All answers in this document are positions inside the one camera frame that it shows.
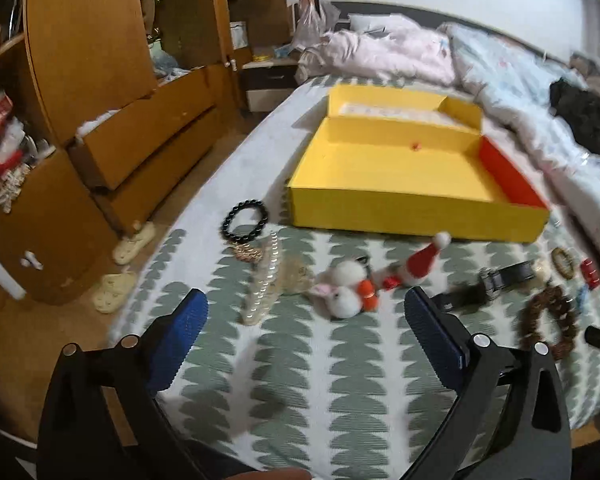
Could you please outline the person's left hand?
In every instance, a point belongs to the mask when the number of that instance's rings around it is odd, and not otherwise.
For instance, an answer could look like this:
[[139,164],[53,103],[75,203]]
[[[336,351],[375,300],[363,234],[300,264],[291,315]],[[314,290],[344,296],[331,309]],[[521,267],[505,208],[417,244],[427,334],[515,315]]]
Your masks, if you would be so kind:
[[250,470],[234,474],[225,480],[312,480],[309,471],[300,468],[279,468],[266,471]]

